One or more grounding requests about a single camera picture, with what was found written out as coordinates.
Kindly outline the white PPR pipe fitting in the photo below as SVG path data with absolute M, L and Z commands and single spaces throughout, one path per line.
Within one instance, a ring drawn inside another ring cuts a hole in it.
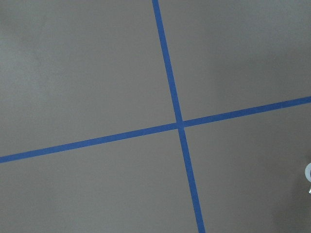
M 305 177 L 309 183 L 311 183 L 311 163 L 307 164 L 305 168 Z

